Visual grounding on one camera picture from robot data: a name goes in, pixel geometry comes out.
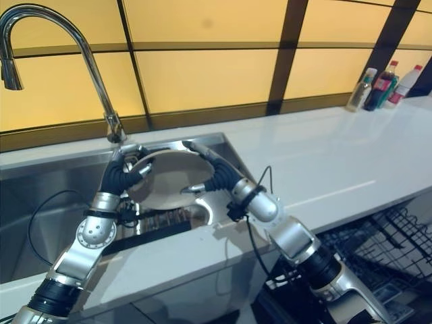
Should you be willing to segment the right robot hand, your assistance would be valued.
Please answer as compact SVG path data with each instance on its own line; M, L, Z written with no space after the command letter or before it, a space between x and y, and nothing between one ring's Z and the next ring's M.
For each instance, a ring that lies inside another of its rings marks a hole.
M209 147L189 140L183 140L182 144L189 151L198 153L202 159L209 162L213 167L213 175L209 179L205 180L201 184L195 184L183 188L180 191L182 194L197 194L217 190L228 190L231 192L236 184L244 178L244 175L229 161Z

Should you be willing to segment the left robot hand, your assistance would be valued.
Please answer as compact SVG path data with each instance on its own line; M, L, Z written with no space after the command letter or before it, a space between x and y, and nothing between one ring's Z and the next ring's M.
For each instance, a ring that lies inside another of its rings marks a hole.
M146 157L150 152L139 144L127 144L117 147L104 170L98 191L120 196L125 190L137 185L151 172L152 162L147 163L138 171L124 171L124 161L127 155L138 159Z

